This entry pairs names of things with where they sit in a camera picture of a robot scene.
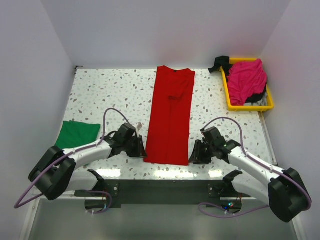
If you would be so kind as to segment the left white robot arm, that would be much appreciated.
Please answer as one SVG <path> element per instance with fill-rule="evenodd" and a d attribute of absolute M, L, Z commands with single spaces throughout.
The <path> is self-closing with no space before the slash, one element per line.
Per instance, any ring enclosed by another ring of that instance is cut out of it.
<path fill-rule="evenodd" d="M 104 190 L 103 178 L 94 170 L 75 173 L 81 167 L 93 162 L 109 159 L 126 153 L 130 158 L 145 158 L 140 130 L 141 123 L 133 126 L 124 123 L 114 133 L 102 140 L 76 147 L 60 149 L 49 148 L 30 172 L 28 179 L 49 200 L 55 200 L 65 192 L 86 190 L 92 196 L 99 196 Z"/>

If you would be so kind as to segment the red t shirt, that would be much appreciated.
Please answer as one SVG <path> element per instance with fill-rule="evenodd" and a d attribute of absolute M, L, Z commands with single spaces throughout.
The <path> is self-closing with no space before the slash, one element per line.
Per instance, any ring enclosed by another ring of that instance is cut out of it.
<path fill-rule="evenodd" d="M 146 163 L 187 166 L 196 72 L 159 66 L 146 140 Z"/>

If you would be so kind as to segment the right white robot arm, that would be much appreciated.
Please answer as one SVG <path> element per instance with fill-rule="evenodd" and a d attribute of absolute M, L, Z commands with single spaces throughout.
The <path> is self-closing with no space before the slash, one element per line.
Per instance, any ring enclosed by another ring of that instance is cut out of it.
<path fill-rule="evenodd" d="M 207 164 L 217 158 L 236 167 L 222 179 L 227 196 L 241 193 L 256 198 L 285 223 L 311 208 L 310 194 L 295 169 L 268 164 L 246 151 L 242 141 L 225 140 L 216 127 L 200 132 L 203 138 L 195 141 L 189 162 Z"/>

